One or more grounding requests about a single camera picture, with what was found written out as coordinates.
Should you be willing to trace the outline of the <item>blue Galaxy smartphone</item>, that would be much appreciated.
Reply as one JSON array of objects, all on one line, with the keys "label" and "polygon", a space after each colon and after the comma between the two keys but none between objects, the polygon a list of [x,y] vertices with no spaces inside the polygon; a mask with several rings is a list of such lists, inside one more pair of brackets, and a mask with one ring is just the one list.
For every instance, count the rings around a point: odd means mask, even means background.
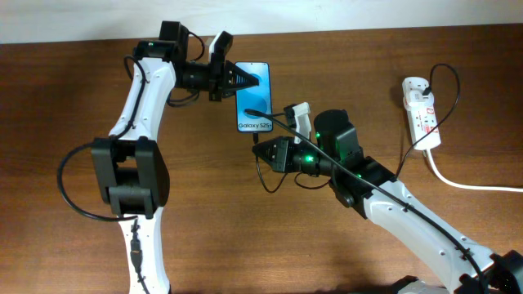
[{"label": "blue Galaxy smartphone", "polygon": [[242,133],[272,131],[272,121],[245,112],[246,109],[253,109],[264,114],[272,114],[269,64],[266,62],[236,62],[235,64],[259,82],[255,87],[236,92],[237,130]]}]

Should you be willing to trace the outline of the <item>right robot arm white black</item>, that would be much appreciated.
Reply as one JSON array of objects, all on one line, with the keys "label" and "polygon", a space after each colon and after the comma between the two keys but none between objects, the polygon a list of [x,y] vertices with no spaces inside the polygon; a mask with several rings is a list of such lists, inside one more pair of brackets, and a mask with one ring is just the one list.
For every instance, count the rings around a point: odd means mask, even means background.
[{"label": "right robot arm white black", "polygon": [[520,293],[522,256],[500,256],[462,234],[413,196],[405,184],[375,159],[365,156],[344,110],[331,109],[314,120],[315,142],[297,124],[253,146],[273,172],[327,176],[338,201],[355,209],[399,239],[441,281],[448,293]]}]

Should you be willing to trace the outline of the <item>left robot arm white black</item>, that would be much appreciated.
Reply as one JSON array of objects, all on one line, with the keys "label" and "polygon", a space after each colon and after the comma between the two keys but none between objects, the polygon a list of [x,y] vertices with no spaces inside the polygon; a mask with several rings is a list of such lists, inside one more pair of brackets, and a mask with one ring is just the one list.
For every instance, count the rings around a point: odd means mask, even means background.
[{"label": "left robot arm white black", "polygon": [[230,33],[211,41],[206,64],[188,60],[189,36],[184,25],[165,20],[157,39],[137,43],[129,56],[134,71],[123,111],[108,137],[91,147],[102,200],[123,233],[131,293],[172,290],[161,234],[170,176],[157,143],[163,111],[175,105],[172,90],[206,91],[211,101],[220,101],[259,83],[226,59]]}]

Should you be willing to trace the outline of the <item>white USB charger adapter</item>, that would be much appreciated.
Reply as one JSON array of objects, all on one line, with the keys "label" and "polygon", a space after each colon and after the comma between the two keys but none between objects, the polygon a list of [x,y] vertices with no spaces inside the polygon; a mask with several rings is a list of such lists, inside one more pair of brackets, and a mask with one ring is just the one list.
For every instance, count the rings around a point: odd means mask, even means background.
[{"label": "white USB charger adapter", "polygon": [[404,106],[407,111],[432,107],[434,96],[430,93],[424,96],[421,91],[410,91],[404,95]]}]

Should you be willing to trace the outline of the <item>white power strip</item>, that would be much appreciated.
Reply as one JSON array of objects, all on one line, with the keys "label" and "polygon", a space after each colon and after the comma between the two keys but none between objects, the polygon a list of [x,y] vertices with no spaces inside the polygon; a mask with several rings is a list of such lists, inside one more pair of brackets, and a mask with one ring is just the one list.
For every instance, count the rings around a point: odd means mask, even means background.
[{"label": "white power strip", "polygon": [[[402,82],[404,95],[410,91],[421,91],[423,94],[427,87],[428,81],[425,78],[407,77]],[[436,128],[438,122],[434,105],[413,111],[406,110],[406,113],[409,120],[409,130],[414,149],[423,151],[433,149],[440,145],[441,140],[439,130]]]}]

